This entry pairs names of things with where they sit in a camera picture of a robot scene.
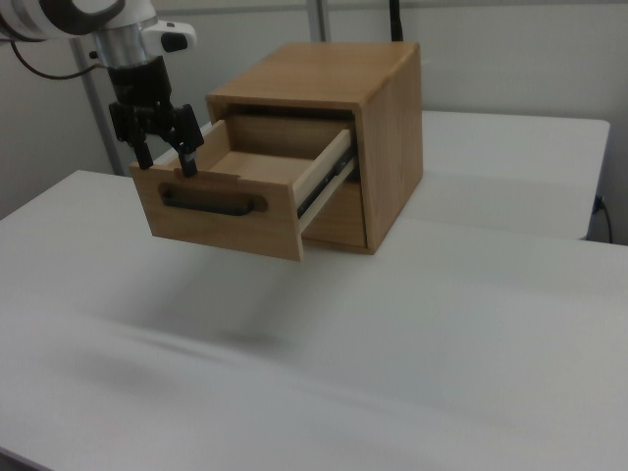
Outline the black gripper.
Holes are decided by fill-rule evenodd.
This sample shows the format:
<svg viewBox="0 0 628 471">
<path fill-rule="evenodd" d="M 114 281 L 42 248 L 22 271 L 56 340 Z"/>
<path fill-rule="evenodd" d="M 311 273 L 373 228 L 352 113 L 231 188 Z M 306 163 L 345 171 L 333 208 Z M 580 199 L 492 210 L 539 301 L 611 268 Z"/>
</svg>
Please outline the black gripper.
<svg viewBox="0 0 628 471">
<path fill-rule="evenodd" d="M 163 58 L 130 68 L 109 68 L 116 100 L 109 105 L 118 141 L 133 149 L 141 170 L 153 166 L 147 134 L 159 135 L 178 152 L 185 177 L 197 173 L 195 153 L 203 134 L 189 104 L 174 107 L 172 88 Z"/>
</svg>

